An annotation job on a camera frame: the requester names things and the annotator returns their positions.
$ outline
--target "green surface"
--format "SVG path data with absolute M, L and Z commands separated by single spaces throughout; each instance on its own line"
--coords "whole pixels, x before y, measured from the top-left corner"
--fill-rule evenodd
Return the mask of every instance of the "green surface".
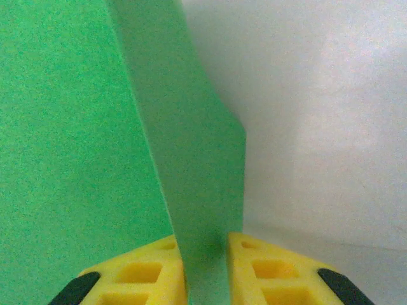
M 227 303 L 244 131 L 177 3 L 108 7 L 114 27 L 102 0 L 0 6 L 0 304 L 45 304 L 81 269 L 170 234 L 165 204 L 194 303 Z
M 242 230 L 245 134 L 214 93 L 173 1 L 111 2 L 195 304 L 229 304 L 226 234 Z
M 172 230 L 104 2 L 0 8 L 0 304 L 47 304 Z

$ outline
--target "black rubber pad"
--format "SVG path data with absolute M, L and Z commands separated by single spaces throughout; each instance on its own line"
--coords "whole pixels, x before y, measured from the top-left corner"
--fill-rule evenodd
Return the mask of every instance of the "black rubber pad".
M 89 272 L 74 278 L 48 305 L 78 305 L 99 278 L 100 273 L 98 272 Z
M 329 269 L 319 269 L 319 276 L 344 305 L 374 305 L 346 276 Z

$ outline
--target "green foam board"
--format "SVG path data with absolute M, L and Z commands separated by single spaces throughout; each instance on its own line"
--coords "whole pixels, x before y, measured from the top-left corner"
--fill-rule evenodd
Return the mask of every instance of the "green foam board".
M 0 304 L 172 234 L 103 1 L 2 2 Z
M 173 1 L 111 11 L 195 304 L 228 304 L 226 235 L 242 230 L 245 134 L 214 93 Z
M 179 4 L 2 6 L 0 303 L 44 304 L 80 269 L 170 234 L 165 204 L 191 298 L 227 300 L 244 131 Z

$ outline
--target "white background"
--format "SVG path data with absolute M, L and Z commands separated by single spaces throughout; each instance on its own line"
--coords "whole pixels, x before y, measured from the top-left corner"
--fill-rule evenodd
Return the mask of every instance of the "white background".
M 247 131 L 245 230 L 407 304 L 407 2 L 183 2 Z

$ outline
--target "white wall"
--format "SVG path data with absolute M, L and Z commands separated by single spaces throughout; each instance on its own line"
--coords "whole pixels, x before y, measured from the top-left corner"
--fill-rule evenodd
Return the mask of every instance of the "white wall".
M 184 7 L 247 130 L 245 224 L 406 250 L 406 2 Z

